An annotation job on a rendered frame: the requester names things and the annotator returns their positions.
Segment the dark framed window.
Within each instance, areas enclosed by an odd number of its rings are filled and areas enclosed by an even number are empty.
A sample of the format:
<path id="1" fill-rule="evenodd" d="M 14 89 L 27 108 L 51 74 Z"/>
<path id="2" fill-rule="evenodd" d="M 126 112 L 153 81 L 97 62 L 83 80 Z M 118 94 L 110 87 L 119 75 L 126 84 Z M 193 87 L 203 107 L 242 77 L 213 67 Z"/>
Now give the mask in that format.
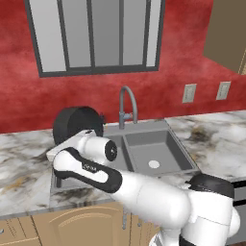
<path id="1" fill-rule="evenodd" d="M 165 0 L 24 0 L 41 78 L 157 71 Z"/>

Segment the grey dishwasher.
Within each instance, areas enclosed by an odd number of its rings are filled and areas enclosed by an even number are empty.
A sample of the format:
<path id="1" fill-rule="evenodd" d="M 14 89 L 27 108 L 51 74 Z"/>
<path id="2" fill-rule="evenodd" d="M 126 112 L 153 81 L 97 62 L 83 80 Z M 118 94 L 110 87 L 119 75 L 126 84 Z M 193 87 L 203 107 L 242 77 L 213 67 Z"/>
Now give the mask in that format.
<path id="1" fill-rule="evenodd" d="M 237 234 L 229 239 L 229 244 L 246 241 L 246 180 L 234 182 L 234 207 L 240 216 L 240 228 Z"/>

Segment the grey kitchen sink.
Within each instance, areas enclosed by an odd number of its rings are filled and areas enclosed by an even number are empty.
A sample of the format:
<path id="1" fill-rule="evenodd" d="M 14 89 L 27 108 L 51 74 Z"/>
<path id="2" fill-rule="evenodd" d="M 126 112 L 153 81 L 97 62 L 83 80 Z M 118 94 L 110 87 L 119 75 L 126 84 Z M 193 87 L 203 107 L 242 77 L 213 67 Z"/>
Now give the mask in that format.
<path id="1" fill-rule="evenodd" d="M 117 147 L 116 159 L 106 161 L 114 169 L 140 173 L 151 177 L 199 172 L 165 121 L 93 127 L 92 136 L 105 137 Z"/>

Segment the beige wall socket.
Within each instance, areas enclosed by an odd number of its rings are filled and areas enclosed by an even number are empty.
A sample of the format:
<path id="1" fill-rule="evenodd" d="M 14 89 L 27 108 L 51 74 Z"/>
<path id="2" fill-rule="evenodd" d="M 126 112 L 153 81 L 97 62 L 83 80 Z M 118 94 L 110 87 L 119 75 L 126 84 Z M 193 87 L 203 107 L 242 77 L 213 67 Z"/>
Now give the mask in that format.
<path id="1" fill-rule="evenodd" d="M 226 100 L 230 89 L 230 82 L 221 82 L 217 91 L 217 100 Z"/>
<path id="2" fill-rule="evenodd" d="M 183 103 L 192 103 L 194 100 L 195 91 L 196 91 L 196 84 L 185 85 Z"/>

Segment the tan arched cupboard door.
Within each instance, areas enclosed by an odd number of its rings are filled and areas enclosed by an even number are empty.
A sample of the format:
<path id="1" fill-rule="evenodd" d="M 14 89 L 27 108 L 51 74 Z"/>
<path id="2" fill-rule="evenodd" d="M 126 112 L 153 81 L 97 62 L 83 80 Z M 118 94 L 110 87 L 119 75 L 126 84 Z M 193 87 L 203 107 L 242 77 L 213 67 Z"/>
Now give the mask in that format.
<path id="1" fill-rule="evenodd" d="M 107 203 L 34 215 L 42 246 L 130 246 L 130 215 Z"/>

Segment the tan drawer front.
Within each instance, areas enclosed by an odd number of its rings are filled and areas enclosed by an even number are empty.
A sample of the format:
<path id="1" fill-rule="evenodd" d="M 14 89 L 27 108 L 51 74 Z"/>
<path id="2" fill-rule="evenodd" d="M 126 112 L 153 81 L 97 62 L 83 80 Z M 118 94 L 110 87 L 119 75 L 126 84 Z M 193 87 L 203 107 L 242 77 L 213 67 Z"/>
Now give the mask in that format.
<path id="1" fill-rule="evenodd" d="M 0 220 L 0 246 L 41 246 L 32 218 Z"/>

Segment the grey curved tap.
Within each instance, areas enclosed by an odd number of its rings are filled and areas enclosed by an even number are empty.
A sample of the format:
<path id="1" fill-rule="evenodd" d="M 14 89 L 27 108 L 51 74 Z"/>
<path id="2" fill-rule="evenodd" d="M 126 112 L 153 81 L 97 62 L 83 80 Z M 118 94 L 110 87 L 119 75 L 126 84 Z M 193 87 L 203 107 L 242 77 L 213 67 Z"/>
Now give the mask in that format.
<path id="1" fill-rule="evenodd" d="M 131 103 L 132 103 L 132 109 L 133 111 L 131 113 L 124 112 L 124 95 L 125 92 L 128 92 Z M 120 93 L 119 93 L 119 129 L 123 130 L 125 127 L 125 121 L 128 119 L 132 119 L 133 123 L 136 124 L 138 120 L 138 110 L 137 110 L 137 104 L 135 100 L 135 96 L 132 92 L 132 90 L 128 86 L 121 87 Z"/>

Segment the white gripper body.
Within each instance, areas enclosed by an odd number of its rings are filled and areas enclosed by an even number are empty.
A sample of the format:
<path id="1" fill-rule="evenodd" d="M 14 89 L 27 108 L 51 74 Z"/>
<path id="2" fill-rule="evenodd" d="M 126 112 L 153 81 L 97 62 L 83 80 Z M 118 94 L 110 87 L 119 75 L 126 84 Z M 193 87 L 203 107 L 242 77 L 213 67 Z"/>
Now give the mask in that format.
<path id="1" fill-rule="evenodd" d="M 78 142 L 83 138 L 83 137 L 92 137 L 96 136 L 96 133 L 93 130 L 82 130 L 76 135 L 70 137 L 68 140 L 64 141 L 63 143 L 57 145 L 50 151 L 46 153 L 46 157 L 49 161 L 52 161 L 55 157 L 55 155 L 62 149 L 65 149 L 67 147 L 76 147 Z"/>

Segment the brown wall cupboard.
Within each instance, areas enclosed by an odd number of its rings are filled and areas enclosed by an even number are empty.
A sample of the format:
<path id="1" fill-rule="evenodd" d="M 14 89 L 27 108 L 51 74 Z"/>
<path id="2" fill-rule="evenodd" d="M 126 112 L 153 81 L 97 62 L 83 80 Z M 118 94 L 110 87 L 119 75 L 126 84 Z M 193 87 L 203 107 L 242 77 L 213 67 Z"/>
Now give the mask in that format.
<path id="1" fill-rule="evenodd" d="M 246 0 L 213 0 L 204 56 L 246 75 Z"/>

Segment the tan narrow cupboard door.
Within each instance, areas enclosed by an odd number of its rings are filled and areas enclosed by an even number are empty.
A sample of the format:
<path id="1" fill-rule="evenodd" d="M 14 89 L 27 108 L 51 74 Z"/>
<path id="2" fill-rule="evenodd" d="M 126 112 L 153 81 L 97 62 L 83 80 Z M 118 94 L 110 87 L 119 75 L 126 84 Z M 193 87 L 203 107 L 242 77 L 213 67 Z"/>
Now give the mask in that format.
<path id="1" fill-rule="evenodd" d="M 137 215 L 131 214 L 130 246 L 149 246 L 150 240 L 160 230 L 150 222 L 144 222 Z"/>

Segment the black cooking pot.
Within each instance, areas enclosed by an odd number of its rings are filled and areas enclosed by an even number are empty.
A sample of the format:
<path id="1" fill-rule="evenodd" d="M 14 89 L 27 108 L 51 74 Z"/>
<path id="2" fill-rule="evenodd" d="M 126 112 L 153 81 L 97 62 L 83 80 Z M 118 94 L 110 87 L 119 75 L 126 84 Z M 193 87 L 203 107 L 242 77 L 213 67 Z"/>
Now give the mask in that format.
<path id="1" fill-rule="evenodd" d="M 63 143 L 82 130 L 94 130 L 97 136 L 103 135 L 103 119 L 95 109 L 85 106 L 61 110 L 53 124 L 55 144 Z"/>

